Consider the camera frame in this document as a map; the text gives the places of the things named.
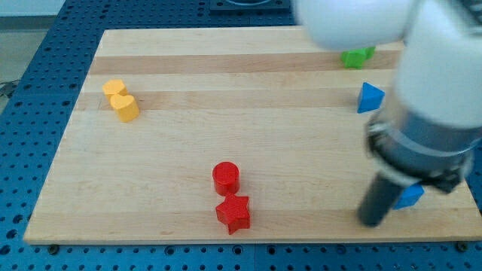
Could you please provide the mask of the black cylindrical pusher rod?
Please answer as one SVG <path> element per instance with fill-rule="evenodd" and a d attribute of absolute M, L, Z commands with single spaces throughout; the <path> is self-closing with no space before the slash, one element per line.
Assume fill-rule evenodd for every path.
<path fill-rule="evenodd" d="M 367 227 L 380 225 L 405 189 L 378 172 L 358 207 L 358 219 Z"/>

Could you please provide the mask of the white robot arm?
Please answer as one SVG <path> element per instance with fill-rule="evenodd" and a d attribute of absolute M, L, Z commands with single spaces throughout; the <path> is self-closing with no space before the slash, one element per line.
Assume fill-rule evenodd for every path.
<path fill-rule="evenodd" d="M 327 50 L 404 43 L 392 91 L 365 128 L 377 174 L 359 220 L 377 226 L 413 184 L 452 192 L 481 141 L 481 3 L 309 0 L 292 7 Z"/>

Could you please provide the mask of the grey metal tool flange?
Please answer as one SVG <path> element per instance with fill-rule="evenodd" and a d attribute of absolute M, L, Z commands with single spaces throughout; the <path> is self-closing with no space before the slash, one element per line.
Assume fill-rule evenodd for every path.
<path fill-rule="evenodd" d="M 386 97 L 365 131 L 368 150 L 383 177 L 402 186 L 431 185 L 445 193 L 471 171 L 474 148 L 481 140 L 480 124 L 437 122 L 404 104 L 396 93 Z"/>

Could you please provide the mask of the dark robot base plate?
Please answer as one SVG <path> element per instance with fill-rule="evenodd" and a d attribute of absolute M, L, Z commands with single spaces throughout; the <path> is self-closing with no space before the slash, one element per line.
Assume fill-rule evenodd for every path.
<path fill-rule="evenodd" d="M 214 13 L 246 11 L 288 11 L 291 0 L 209 0 L 209 10 Z"/>

